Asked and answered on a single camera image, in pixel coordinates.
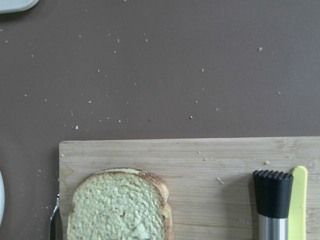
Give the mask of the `bread slice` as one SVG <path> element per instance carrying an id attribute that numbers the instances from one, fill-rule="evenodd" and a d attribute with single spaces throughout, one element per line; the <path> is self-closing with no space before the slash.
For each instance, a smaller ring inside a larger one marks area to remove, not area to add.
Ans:
<path id="1" fill-rule="evenodd" d="M 112 168 L 76 187 L 68 216 L 68 240 L 172 240 L 169 189 L 154 173 Z"/>

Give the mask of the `cream rabbit tray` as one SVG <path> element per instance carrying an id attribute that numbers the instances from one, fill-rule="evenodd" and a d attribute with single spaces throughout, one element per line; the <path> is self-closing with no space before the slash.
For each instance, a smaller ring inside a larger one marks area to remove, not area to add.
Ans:
<path id="1" fill-rule="evenodd" d="M 0 13 L 17 13 L 33 8 L 39 0 L 0 0 Z"/>

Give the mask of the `wooden cutting board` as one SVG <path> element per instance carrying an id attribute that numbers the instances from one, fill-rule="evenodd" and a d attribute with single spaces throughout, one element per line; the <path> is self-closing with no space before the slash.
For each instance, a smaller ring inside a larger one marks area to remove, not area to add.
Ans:
<path id="1" fill-rule="evenodd" d="M 59 144 L 62 225 L 77 185 L 111 168 L 152 172 L 169 189 L 177 240 L 253 240 L 257 211 L 252 173 L 308 171 L 306 237 L 320 237 L 320 139 L 317 136 L 75 140 Z"/>

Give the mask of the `steel muddler black tip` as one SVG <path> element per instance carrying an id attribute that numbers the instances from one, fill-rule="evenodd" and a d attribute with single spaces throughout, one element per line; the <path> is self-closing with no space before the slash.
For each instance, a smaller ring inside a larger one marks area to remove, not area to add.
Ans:
<path id="1" fill-rule="evenodd" d="M 294 177 L 291 173 L 255 170 L 252 173 L 259 240 L 289 238 L 289 210 Z"/>

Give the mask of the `white round plate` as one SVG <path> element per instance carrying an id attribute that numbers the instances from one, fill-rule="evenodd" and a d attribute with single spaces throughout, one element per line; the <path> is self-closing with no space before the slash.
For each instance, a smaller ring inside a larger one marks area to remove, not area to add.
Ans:
<path id="1" fill-rule="evenodd" d="M 4 209 L 5 209 L 5 187 L 4 187 L 2 173 L 0 172 L 0 224 L 2 224 Z"/>

